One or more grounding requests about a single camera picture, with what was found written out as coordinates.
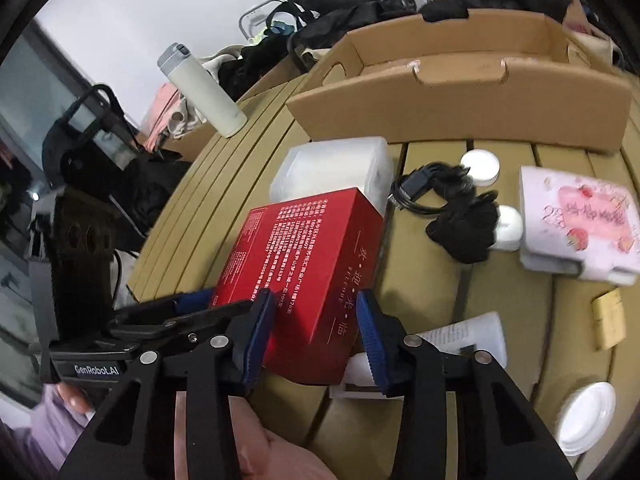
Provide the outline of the person's left hand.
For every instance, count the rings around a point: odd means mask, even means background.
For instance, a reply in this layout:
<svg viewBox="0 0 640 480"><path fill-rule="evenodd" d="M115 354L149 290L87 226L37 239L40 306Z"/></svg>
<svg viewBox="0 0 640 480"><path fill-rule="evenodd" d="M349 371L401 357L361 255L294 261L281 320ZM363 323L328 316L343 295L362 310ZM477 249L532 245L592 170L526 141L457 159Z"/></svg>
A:
<svg viewBox="0 0 640 480"><path fill-rule="evenodd" d="M94 408L85 393L74 385L59 382L56 391L61 399L76 413L90 417L94 414Z"/></svg>

